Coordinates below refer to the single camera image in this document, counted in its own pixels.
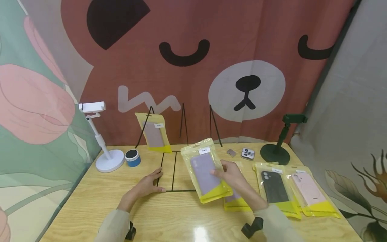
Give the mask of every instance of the table surface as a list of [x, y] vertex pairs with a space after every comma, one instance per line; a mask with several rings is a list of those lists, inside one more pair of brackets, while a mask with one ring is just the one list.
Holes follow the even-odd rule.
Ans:
[[[258, 191], [252, 162], [240, 158], [243, 147], [255, 150], [254, 161], [264, 162], [259, 154], [265, 143], [229, 143], [221, 147], [216, 144], [218, 156], [224, 160], [240, 161], [242, 173]], [[131, 221], [137, 229], [134, 241], [158, 242], [212, 242], [212, 241], [266, 241], [262, 231], [248, 240], [241, 228], [253, 221], [252, 212], [225, 212], [223, 199], [201, 204], [180, 154], [185, 145], [172, 145], [173, 153], [149, 151], [139, 146], [141, 163], [128, 167], [124, 163], [111, 173], [100, 173], [93, 164], [76, 187], [58, 216], [48, 228], [41, 242], [92, 242], [107, 214], [117, 207], [121, 196], [142, 177], [162, 166], [164, 175], [159, 186], [166, 193], [155, 194], [139, 200], [131, 212]], [[283, 147], [290, 154], [291, 165], [302, 165], [287, 144]], [[110, 146], [124, 152], [133, 146]], [[228, 149], [237, 152], [235, 157], [227, 154]], [[305, 241], [351, 241], [362, 240], [345, 218], [302, 217], [291, 220]]]

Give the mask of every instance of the bear face backdrop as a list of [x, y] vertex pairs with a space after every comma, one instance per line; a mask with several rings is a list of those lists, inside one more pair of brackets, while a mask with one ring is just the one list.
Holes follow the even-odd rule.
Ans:
[[107, 145], [136, 144], [134, 113], [150, 106], [164, 116], [170, 143], [185, 143], [183, 104], [189, 143], [210, 136], [210, 105], [221, 139], [276, 141], [282, 116], [307, 104], [352, 4], [66, 0], [61, 14], [70, 42], [93, 66], [79, 80], [80, 102], [107, 104], [95, 121]]

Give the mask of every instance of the fabric wall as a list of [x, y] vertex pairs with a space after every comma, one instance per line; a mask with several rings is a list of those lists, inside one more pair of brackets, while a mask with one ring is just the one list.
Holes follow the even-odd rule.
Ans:
[[387, 2], [362, 1], [291, 146], [364, 241], [387, 241]]
[[0, 1], [0, 242], [38, 239], [100, 151], [67, 72], [28, 8]]
[[150, 106], [165, 117], [170, 142], [185, 143], [183, 103], [190, 143], [210, 135], [209, 105], [224, 141], [274, 141], [282, 116], [304, 110], [352, 4], [66, 0], [61, 13], [72, 45], [94, 66], [79, 80], [81, 101], [107, 103], [96, 122], [107, 144], [135, 144], [134, 113]]

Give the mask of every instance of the black phone case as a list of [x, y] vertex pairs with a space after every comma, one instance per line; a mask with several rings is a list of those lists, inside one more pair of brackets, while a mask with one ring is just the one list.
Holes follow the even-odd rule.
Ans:
[[280, 203], [289, 201], [281, 175], [276, 172], [265, 173], [267, 173], [269, 179], [265, 179], [264, 172], [261, 172], [261, 177], [266, 192], [267, 202]]

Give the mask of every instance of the bear nose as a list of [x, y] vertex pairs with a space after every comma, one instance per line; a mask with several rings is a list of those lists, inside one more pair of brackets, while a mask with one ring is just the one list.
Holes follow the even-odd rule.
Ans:
[[261, 85], [261, 79], [256, 75], [244, 76], [236, 81], [236, 88], [244, 93], [254, 90]]

